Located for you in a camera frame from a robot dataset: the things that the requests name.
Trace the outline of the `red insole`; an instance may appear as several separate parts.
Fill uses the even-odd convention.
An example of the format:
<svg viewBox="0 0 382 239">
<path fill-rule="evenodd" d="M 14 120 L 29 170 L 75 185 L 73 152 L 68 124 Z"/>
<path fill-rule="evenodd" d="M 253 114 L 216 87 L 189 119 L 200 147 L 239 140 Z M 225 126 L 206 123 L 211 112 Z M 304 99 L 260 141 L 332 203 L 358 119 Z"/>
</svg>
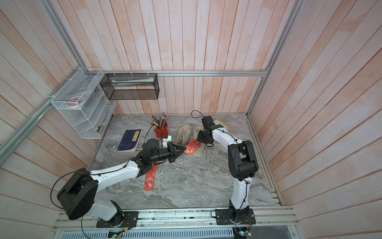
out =
<svg viewBox="0 0 382 239">
<path fill-rule="evenodd" d="M 153 164 L 152 169 L 145 174 L 144 190 L 150 191 L 154 188 L 157 167 Z"/>
<path fill-rule="evenodd" d="M 201 143 L 197 139 L 193 139 L 189 144 L 186 145 L 186 150 L 184 153 L 191 155 L 197 148 L 201 148 Z"/>
</svg>

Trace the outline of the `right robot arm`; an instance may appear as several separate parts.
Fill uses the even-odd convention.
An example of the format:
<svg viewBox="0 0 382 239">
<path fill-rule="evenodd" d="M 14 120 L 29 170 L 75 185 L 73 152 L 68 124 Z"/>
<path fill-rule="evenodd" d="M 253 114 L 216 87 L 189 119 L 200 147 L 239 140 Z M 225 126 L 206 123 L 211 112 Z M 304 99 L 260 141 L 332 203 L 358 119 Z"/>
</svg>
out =
<svg viewBox="0 0 382 239">
<path fill-rule="evenodd" d="M 215 124 L 211 116 L 202 116 L 203 130 L 197 140 L 207 146 L 215 142 L 227 149 L 228 167 L 234 179 L 233 194 L 227 209 L 216 209 L 214 218 L 218 225 L 255 224 L 253 210 L 249 206 L 249 191 L 255 173 L 259 169 L 253 144 L 227 132 Z"/>
</svg>

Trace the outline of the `beige sneaker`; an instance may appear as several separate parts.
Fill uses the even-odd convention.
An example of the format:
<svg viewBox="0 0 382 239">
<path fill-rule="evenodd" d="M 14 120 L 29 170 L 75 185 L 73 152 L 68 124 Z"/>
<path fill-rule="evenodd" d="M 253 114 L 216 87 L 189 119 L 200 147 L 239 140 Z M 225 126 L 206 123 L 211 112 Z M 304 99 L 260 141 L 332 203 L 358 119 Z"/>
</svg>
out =
<svg viewBox="0 0 382 239">
<path fill-rule="evenodd" d="M 195 157 L 200 157 L 200 156 L 202 156 L 203 154 L 204 154 L 204 152 L 205 152 L 205 149 L 206 149 L 206 147 L 205 147 L 205 144 L 204 143 L 201 143 L 201 142 L 199 142 L 198 140 L 197 140 L 197 138 L 198 138 L 198 135 L 199 135 L 199 132 L 200 131 L 203 131 L 204 130 L 204 127 L 202 126 L 202 125 L 197 125 L 196 127 L 195 127 L 195 129 L 194 129 L 194 133 L 193 133 L 193 138 L 197 141 L 196 142 L 196 149 L 195 149 L 195 151 L 194 151 L 194 153 L 193 153 L 193 156 L 195 156 Z"/>
<path fill-rule="evenodd" d="M 191 135 L 191 130 L 192 128 L 190 124 L 183 124 L 178 130 L 175 144 L 180 146 L 186 146 L 188 139 Z"/>
</svg>

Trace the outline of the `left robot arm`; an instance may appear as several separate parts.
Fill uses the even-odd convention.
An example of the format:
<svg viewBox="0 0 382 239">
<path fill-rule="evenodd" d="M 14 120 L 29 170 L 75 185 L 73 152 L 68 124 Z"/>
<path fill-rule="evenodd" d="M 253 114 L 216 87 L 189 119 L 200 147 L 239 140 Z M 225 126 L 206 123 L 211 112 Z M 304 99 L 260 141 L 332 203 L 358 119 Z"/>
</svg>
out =
<svg viewBox="0 0 382 239">
<path fill-rule="evenodd" d="M 140 177 L 154 165 L 172 163 L 186 149 L 185 146 L 173 144 L 171 141 L 161 148 L 159 140 L 150 139 L 142 145 L 142 150 L 135 157 L 125 163 L 101 170 L 88 171 L 81 168 L 73 172 L 57 194 L 57 200 L 69 220 L 89 216 L 98 218 L 111 227 L 118 227 L 126 223 L 123 210 L 113 200 L 96 200 L 96 194 L 121 181 Z"/>
</svg>

